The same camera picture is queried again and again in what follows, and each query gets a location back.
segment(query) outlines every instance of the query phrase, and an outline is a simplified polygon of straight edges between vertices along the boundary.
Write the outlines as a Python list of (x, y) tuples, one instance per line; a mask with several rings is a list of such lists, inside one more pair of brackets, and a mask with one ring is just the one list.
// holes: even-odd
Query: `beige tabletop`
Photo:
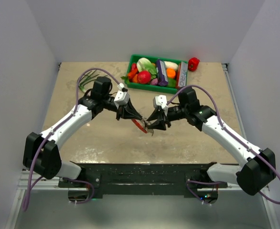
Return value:
[[(63, 62), (58, 73), (43, 129), (54, 125), (75, 104), (75, 84), (88, 68), (99, 67), (117, 79), (126, 74), (128, 62)], [(215, 99), (222, 119), (240, 133), (222, 65), (201, 62), (196, 72), (188, 72), (188, 84), (204, 87)], [(197, 90), (201, 104), (212, 103)], [(153, 108), (153, 98), (160, 93), (129, 89), (134, 107), (144, 117)], [(166, 94), (169, 100), (172, 95)], [(167, 131), (144, 134), (130, 120), (117, 121), (116, 114), (104, 110), (89, 124), (81, 127), (62, 147), (62, 160), (76, 163), (233, 163), (234, 158), (215, 140), (190, 126), (186, 120), (172, 122)]]

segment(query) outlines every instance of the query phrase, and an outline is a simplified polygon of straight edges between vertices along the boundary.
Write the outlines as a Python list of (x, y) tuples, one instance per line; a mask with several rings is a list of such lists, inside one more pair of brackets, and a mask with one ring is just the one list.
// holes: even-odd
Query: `toy vegetable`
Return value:
[(170, 87), (170, 88), (175, 88), (175, 85), (176, 85), (176, 80), (172, 79), (172, 78), (168, 78), (169, 80), (169, 84), (166, 85), (167, 87)]
[(167, 69), (167, 76), (168, 78), (175, 79), (176, 71), (172, 68)]
[(138, 60), (137, 69), (139, 70), (139, 72), (145, 70), (145, 71), (150, 72), (150, 74), (152, 74), (152, 75), (157, 74), (155, 66), (148, 59), (146, 59), (144, 57), (142, 57)]
[(136, 69), (136, 68), (137, 68), (137, 64), (136, 64), (136, 63), (133, 63), (133, 64), (131, 65), (130, 71), (132, 71), (132, 70), (134, 70), (134, 69)]
[(178, 69), (178, 64), (173, 63), (173, 62), (164, 61), (164, 65), (165, 65), (166, 69), (172, 68), (172, 69), (174, 69), (174, 71), (177, 71), (177, 69)]
[(151, 81), (151, 74), (148, 71), (142, 71), (138, 73), (138, 83), (147, 84)]
[(134, 76), (135, 76), (135, 74), (137, 74), (137, 72), (138, 72), (138, 69), (137, 69), (137, 68), (135, 68), (134, 70), (131, 70), (131, 71), (127, 74), (128, 78), (129, 78), (130, 80), (133, 79)]
[(158, 79), (157, 78), (151, 80), (151, 82), (150, 82), (150, 85), (155, 85), (156, 86), (157, 84), (158, 84)]
[(191, 58), (188, 62), (188, 69), (191, 72), (194, 72), (197, 69), (199, 62), (200, 62), (200, 60), (197, 59), (196, 57)]
[(138, 83), (138, 74), (135, 74), (134, 78), (132, 78), (133, 83)]

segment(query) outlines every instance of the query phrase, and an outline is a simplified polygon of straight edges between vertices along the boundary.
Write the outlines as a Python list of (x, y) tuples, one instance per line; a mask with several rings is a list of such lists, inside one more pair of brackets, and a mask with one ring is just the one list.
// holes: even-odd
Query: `white wall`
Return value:
[(24, 0), (0, 0), (0, 228), (22, 169), (26, 136), (40, 131), (57, 64)]
[(60, 61), (229, 62), (264, 0), (27, 0)]
[[(276, 153), (280, 171), (280, 1), (266, 0), (229, 64), (249, 140)], [(280, 182), (270, 185), (280, 200)], [(276, 206), (280, 220), (280, 206)]]

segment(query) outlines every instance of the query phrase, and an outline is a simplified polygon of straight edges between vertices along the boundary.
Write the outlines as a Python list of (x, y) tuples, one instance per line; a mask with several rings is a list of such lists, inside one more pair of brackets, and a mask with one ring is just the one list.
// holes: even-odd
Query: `green plastic basket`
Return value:
[[(152, 63), (155, 63), (158, 59), (160, 59), (162, 61), (170, 61), (170, 62), (173, 62), (173, 63), (176, 63), (176, 64), (179, 64), (180, 62), (188, 63), (187, 61), (172, 60), (172, 59), (166, 59), (166, 58), (159, 58), (159, 57), (153, 57), (153, 56), (145, 56), (145, 55), (134, 54), (130, 58), (129, 67), (127, 69), (127, 74), (131, 70), (131, 65), (133, 63), (137, 63), (137, 61), (142, 57), (145, 57), (145, 58), (149, 59), (149, 61), (151, 61)], [(175, 94), (177, 92), (176, 88), (161, 87), (161, 86), (140, 84), (140, 83), (130, 83), (130, 82), (128, 82), (128, 80), (125, 80), (125, 84), (129, 88), (142, 89), (142, 90), (153, 91), (153, 92), (169, 93), (169, 94)]]

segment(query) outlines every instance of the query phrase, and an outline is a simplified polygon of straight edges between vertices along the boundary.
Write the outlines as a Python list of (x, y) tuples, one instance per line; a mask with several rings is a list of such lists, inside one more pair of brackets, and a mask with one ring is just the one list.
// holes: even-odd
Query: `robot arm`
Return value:
[(210, 163), (205, 170), (205, 176), (194, 177), (194, 180), (238, 184), (249, 195), (255, 195), (276, 177), (271, 169), (250, 151), (252, 149), (276, 167), (275, 155), (270, 149), (261, 150), (258, 146), (251, 144), (223, 120), (221, 120), (223, 125), (220, 125), (215, 111), (209, 106), (200, 105), (194, 89), (186, 88), (178, 95), (178, 98), (177, 106), (168, 107), (165, 105), (167, 101), (164, 95), (156, 96), (153, 101), (155, 110), (148, 118), (148, 121), (155, 120), (155, 122), (148, 128), (166, 130), (166, 125), (170, 127), (171, 121), (185, 118), (190, 125), (216, 140), (239, 164), (236, 166)]
[(95, 118), (103, 109), (115, 112), (117, 120), (121, 118), (143, 120), (143, 117), (133, 107), (124, 85), (118, 85), (119, 91), (116, 97), (109, 95), (111, 88), (112, 84), (109, 78), (98, 77), (94, 82), (90, 96), (85, 94), (85, 96), (80, 98), (76, 110), (73, 107), (55, 125), (42, 131), (40, 134), (29, 134), (25, 143), (23, 165), (30, 168), (39, 146), (51, 133), (52, 135), (43, 145), (35, 161), (34, 172), (46, 179), (52, 179), (53, 177), (84, 179), (81, 177), (82, 168), (79, 165), (70, 161), (61, 161), (59, 150), (69, 137), (81, 126)]

